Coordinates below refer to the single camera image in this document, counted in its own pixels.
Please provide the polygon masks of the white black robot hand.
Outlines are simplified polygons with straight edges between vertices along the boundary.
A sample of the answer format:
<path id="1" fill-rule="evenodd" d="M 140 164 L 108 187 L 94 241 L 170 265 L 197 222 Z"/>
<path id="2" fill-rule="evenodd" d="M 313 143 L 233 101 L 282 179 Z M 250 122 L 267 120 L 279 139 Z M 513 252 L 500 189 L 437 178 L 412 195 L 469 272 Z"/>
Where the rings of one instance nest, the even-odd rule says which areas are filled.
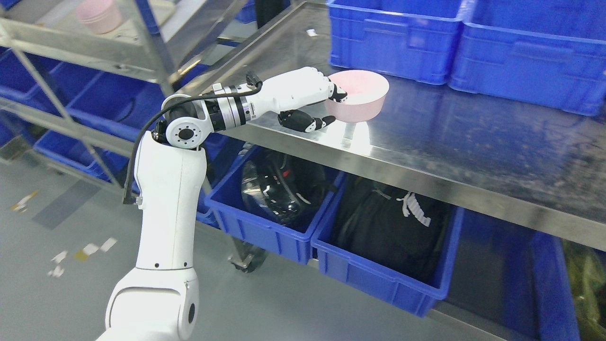
<path id="1" fill-rule="evenodd" d="M 309 133 L 336 119 L 333 115 L 314 118 L 301 108 L 327 100 L 344 103 L 347 92 L 318 69 L 307 66 L 269 78 L 258 93 L 244 97 L 242 105 L 247 121 L 273 112 L 282 127 Z"/>

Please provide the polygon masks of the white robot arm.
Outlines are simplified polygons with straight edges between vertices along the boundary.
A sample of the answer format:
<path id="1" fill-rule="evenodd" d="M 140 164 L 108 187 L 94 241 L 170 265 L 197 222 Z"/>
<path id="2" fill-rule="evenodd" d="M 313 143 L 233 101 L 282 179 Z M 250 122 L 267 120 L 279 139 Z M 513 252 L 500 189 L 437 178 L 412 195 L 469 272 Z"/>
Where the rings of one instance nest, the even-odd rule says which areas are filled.
<path id="1" fill-rule="evenodd" d="M 115 286 L 100 341 L 186 341 L 199 312 L 193 267 L 199 194 L 206 178 L 205 139 L 244 125 L 245 97 L 263 83 L 215 84 L 211 92 L 166 98 L 138 135 L 128 164 L 123 202 L 143 212 L 134 269 Z"/>

